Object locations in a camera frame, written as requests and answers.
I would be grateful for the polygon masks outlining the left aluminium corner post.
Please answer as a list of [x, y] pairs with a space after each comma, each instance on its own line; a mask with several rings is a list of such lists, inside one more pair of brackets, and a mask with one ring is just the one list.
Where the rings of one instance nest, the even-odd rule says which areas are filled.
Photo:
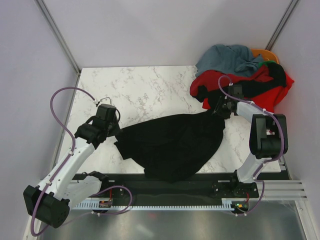
[[56, 21], [54, 20], [52, 14], [50, 13], [49, 8], [47, 7], [44, 0], [35, 0], [34, 1], [37, 7], [39, 8], [40, 12], [42, 13], [44, 19], [46, 20], [49, 28], [51, 29], [54, 37], [56, 38], [60, 48], [62, 49], [65, 57], [67, 58], [68, 62], [72, 66], [75, 74], [77, 76], [81, 75], [81, 69], [75, 60], [65, 38], [63, 37], [58, 25], [56, 24]]

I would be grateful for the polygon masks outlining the right aluminium corner post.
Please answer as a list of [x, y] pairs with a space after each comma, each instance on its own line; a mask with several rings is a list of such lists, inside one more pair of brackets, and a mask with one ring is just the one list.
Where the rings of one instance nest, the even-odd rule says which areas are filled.
[[280, 37], [282, 31], [284, 30], [286, 24], [288, 23], [290, 17], [292, 16], [293, 12], [295, 11], [296, 7], [300, 3], [300, 0], [291, 0], [285, 9], [279, 23], [277, 24], [275, 30], [273, 31], [265, 50], [271, 51], [276, 44], [278, 38]]

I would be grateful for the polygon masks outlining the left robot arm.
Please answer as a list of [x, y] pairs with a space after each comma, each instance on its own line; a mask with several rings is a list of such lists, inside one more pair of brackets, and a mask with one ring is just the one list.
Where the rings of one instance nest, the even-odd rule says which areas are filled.
[[110, 191], [109, 178], [92, 171], [84, 179], [71, 184], [79, 168], [108, 137], [120, 133], [119, 110], [109, 104], [98, 106], [96, 114], [80, 125], [72, 136], [70, 150], [37, 186], [28, 185], [23, 198], [27, 213], [53, 227], [59, 228], [69, 212], [84, 199], [97, 194], [106, 196]]

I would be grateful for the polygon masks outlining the orange basket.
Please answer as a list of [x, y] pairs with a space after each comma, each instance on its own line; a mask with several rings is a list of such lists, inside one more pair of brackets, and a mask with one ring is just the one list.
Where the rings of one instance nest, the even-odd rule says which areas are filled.
[[265, 61], [274, 61], [279, 64], [278, 57], [271, 51], [266, 49], [252, 48], [251, 52], [254, 57], [261, 56]]

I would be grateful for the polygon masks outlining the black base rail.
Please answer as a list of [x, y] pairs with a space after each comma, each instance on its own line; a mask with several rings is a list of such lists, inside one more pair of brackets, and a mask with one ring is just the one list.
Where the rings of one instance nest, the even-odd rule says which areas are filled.
[[115, 206], [132, 201], [140, 206], [221, 205], [223, 199], [259, 198], [256, 183], [241, 183], [235, 173], [197, 173], [169, 183], [144, 174], [107, 174], [97, 198], [111, 197]]

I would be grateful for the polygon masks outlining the grey-blue t-shirt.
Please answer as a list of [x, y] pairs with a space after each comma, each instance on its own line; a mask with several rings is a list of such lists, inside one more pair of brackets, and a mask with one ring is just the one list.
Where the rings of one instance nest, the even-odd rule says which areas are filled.
[[264, 61], [259, 54], [254, 56], [251, 49], [244, 45], [217, 44], [210, 47], [199, 59], [195, 67], [196, 77], [206, 71], [214, 70], [223, 74], [250, 77], [259, 69]]

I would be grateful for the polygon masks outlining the aluminium extrusion frame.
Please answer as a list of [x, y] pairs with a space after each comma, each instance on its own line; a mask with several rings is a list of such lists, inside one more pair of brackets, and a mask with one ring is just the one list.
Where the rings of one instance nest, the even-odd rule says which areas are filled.
[[[72, 185], [80, 183], [84, 178], [85, 175], [89, 173], [76, 173], [73, 177], [72, 181], [70, 182]], [[259, 209], [259, 207], [262, 205], [263, 201], [269, 201], [269, 202], [280, 202], [280, 201], [294, 201], [298, 208], [298, 215], [301, 219], [302, 227], [304, 232], [306, 233], [306, 236], [308, 239], [316, 238], [317, 232], [316, 228], [314, 226], [313, 220], [311, 218], [310, 213], [303, 213], [302, 210], [307, 207], [307, 194], [305, 192], [305, 189], [303, 187], [303, 184], [299, 180], [292, 180], [289, 179], [287, 173], [285, 171], [282, 171], [281, 173], [261, 173], [257, 177], [257, 181], [255, 181], [259, 193], [258, 198], [253, 199], [231, 199], [231, 198], [225, 198], [227, 201], [232, 201], [233, 203], [240, 203], [240, 202], [246, 202], [248, 201], [248, 207], [244, 208], [236, 208], [233, 211], [218, 211], [218, 210], [80, 210], [82, 211], [83, 216], [89, 216], [94, 215], [97, 217], [103, 217], [103, 216], [116, 216], [125, 214], [128, 212], [133, 211], [159, 211], [159, 212], [222, 212], [228, 215], [231, 215], [233, 217], [246, 217], [249, 214], [252, 214], [255, 210]], [[94, 195], [91, 195], [87, 197], [86, 199], [93, 199], [98, 201], [103, 201], [106, 203], [113, 203], [112, 198], [109, 197], [96, 197], [99, 192], [95, 193]], [[132, 201], [130, 200], [127, 204], [121, 204], [120, 206], [131, 206]], [[72, 219], [68, 217], [64, 221], [64, 223], [60, 226], [67, 225], [72, 222]], [[29, 230], [30, 234], [33, 238], [37, 238], [40, 236], [47, 228], [51, 227], [44, 222], [36, 219], [34, 216], [29, 215]]]

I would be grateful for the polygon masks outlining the green garment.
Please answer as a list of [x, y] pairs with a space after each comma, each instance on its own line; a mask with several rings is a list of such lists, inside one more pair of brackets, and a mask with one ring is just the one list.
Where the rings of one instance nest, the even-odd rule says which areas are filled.
[[273, 63], [277, 64], [277, 62], [274, 60], [263, 61], [258, 64], [258, 67], [261, 68], [262, 66], [268, 66], [269, 64], [273, 64]]

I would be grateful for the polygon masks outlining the aluminium corner post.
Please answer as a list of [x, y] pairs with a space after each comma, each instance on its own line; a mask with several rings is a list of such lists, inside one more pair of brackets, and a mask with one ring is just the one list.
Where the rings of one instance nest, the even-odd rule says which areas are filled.
[[291, 0], [285, 9], [279, 23], [277, 24], [275, 30], [273, 31], [265, 50], [271, 51], [276, 44], [278, 38], [280, 37], [282, 31], [284, 30], [286, 24], [288, 23], [290, 17], [292, 16], [293, 12], [295, 11], [296, 7], [300, 3], [300, 0]]
[[56, 24], [56, 21], [54, 20], [52, 14], [50, 13], [49, 8], [47, 7], [44, 0], [35, 0], [34, 1], [37, 7], [39, 8], [40, 12], [42, 13], [44, 19], [46, 20], [49, 28], [51, 29], [54, 37], [56, 38], [60, 48], [62, 49], [65, 57], [67, 58], [68, 62], [72, 66], [75, 74], [77, 76], [81, 75], [81, 69], [75, 60], [65, 38], [63, 37], [58, 25]]

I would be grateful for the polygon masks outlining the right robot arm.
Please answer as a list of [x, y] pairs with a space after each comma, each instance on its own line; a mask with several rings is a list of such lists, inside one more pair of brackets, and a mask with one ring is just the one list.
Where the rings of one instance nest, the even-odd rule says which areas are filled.
[[287, 120], [283, 114], [274, 114], [253, 101], [245, 100], [242, 86], [230, 84], [227, 91], [220, 88], [220, 96], [212, 114], [229, 119], [231, 114], [243, 117], [250, 125], [250, 154], [235, 171], [237, 179], [229, 184], [235, 197], [247, 191], [247, 185], [257, 181], [258, 175], [268, 163], [279, 160], [288, 150]]

